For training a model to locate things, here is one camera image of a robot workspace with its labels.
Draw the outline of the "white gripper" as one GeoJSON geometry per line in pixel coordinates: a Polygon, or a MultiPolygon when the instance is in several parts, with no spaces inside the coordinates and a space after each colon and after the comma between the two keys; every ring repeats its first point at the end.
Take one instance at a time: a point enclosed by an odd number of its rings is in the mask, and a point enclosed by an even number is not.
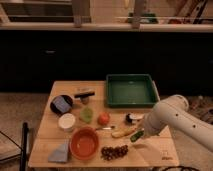
{"type": "Polygon", "coordinates": [[[165,124],[152,114],[146,114],[139,123],[138,128],[144,131],[145,137],[159,135],[165,124]]]}

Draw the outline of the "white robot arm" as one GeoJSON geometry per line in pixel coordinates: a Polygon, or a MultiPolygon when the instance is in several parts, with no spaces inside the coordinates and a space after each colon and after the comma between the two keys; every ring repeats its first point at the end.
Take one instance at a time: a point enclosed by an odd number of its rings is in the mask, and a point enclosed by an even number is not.
{"type": "Polygon", "coordinates": [[[213,152],[213,125],[188,113],[189,102],[182,95],[172,95],[158,101],[145,114],[138,126],[146,137],[155,136],[172,126],[213,152]]]}

